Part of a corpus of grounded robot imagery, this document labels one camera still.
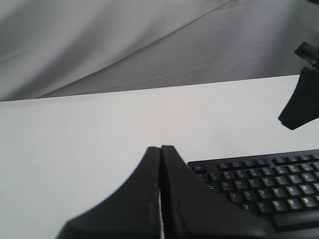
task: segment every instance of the white tabletop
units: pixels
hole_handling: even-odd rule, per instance
[[[145,149],[187,161],[319,148],[277,120],[298,76],[0,103],[0,238],[51,239],[108,197]]]

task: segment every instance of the gray fabric backdrop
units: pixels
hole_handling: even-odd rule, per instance
[[[2,0],[0,100],[298,74],[306,0]]]

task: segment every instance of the keyboard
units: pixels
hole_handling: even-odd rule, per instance
[[[319,228],[319,149],[188,166],[210,190],[270,220],[277,232]]]

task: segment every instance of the white cloth backdrop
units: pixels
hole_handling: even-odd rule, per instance
[[[306,0],[2,0],[0,100],[297,74]]]

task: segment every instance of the keyboard key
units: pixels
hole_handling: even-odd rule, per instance
[[[285,157],[275,158],[275,159],[273,159],[273,163],[275,165],[286,164],[287,163],[287,158],[285,158]]]
[[[301,194],[296,186],[286,187],[286,189],[291,196],[299,196]]]
[[[272,213],[273,210],[271,209],[271,207],[268,205],[268,203],[257,203],[257,206],[259,208],[259,212],[261,214],[268,214],[268,213]]]
[[[231,164],[233,165],[233,168],[235,168],[235,169],[239,169],[239,168],[243,167],[242,162],[232,162]]]
[[[277,184],[280,186],[289,184],[289,182],[285,176],[278,176],[278,177],[275,177],[275,179],[277,181]]]
[[[275,175],[275,172],[273,171],[272,168],[268,167],[268,168],[263,168],[263,174],[267,177],[267,176],[273,176]]]
[[[249,211],[249,212],[255,211],[255,208],[252,204],[243,204],[242,207],[245,211]]]
[[[203,183],[209,183],[207,174],[198,174],[197,176]]]
[[[272,218],[281,232],[319,227],[319,210],[274,215]]]
[[[290,157],[288,157],[288,161],[290,163],[297,163],[299,161],[299,159],[296,156],[290,156]]]
[[[314,192],[314,190],[311,188],[311,186],[310,185],[300,185],[300,188],[301,188],[301,190],[302,190],[302,192],[304,193],[304,194],[313,194],[313,193],[315,193]]]
[[[246,182],[245,182],[244,180],[235,181],[235,187],[236,187],[238,190],[248,189],[248,186],[247,186],[247,184],[246,184]]]
[[[231,182],[222,182],[221,187],[225,192],[232,192],[234,190],[234,187]]]
[[[299,210],[302,207],[302,205],[300,204],[300,202],[298,201],[298,199],[293,198],[293,199],[288,199],[287,200],[288,206],[290,207],[291,210]]]
[[[269,166],[269,164],[268,164],[266,159],[257,160],[257,164],[258,164],[259,167],[268,167]]]
[[[311,197],[301,198],[302,202],[307,208],[313,208],[317,206],[317,203]]]
[[[261,177],[261,173],[260,173],[259,169],[257,169],[257,168],[249,169],[249,173],[252,177]]]
[[[288,165],[288,170],[290,173],[299,173],[301,172],[300,168],[297,165]]]
[[[241,197],[240,193],[230,193],[229,196],[233,203],[243,203],[243,198]]]
[[[257,201],[257,196],[253,191],[245,191],[244,196],[247,201]]]
[[[210,178],[213,182],[220,182],[221,181],[221,176],[220,173],[210,173]]]
[[[285,175],[288,174],[287,169],[284,166],[277,166],[275,167],[275,171],[278,175]]]
[[[258,190],[258,194],[262,199],[271,199],[272,196],[267,189],[260,189]]]
[[[262,181],[266,187],[274,187],[276,185],[272,178],[262,178]]]
[[[317,190],[317,193],[319,193],[319,183],[314,183],[314,188]]]
[[[252,187],[252,188],[261,188],[261,184],[257,178],[256,179],[249,179],[248,182],[249,182],[250,187]]]
[[[194,166],[192,167],[194,173],[206,173],[206,168],[204,166]]]
[[[303,182],[298,175],[289,175],[288,177],[293,184],[300,184]]]
[[[246,170],[237,170],[236,173],[237,173],[237,177],[238,178],[243,178],[243,179],[249,178],[248,173],[246,172]]]
[[[273,201],[273,205],[277,212],[287,211],[287,207],[283,201]]]
[[[312,165],[316,170],[319,170],[319,162],[314,162]]]
[[[303,173],[302,177],[306,182],[314,182],[316,180],[311,173]]]
[[[273,192],[277,198],[283,198],[287,196],[287,194],[282,188],[273,188]]]
[[[301,155],[299,156],[299,158],[301,159],[301,161],[303,162],[307,162],[307,161],[310,161],[311,158],[308,156],[308,155]]]
[[[235,175],[233,172],[223,172],[224,178],[226,180],[233,180],[235,179]]]
[[[246,167],[250,168],[250,167],[256,166],[256,161],[255,160],[245,160],[244,164]]]
[[[214,190],[216,193],[221,193],[220,188],[217,183],[208,184],[208,188]]]
[[[319,160],[319,153],[312,154],[311,157],[312,157],[314,160]]]
[[[228,169],[230,169],[230,164],[229,163],[220,163],[217,165],[217,168],[220,171],[228,170]]]
[[[302,164],[300,164],[300,166],[305,172],[309,172],[309,171],[314,170],[314,168],[312,168],[311,165],[308,163],[302,163]]]

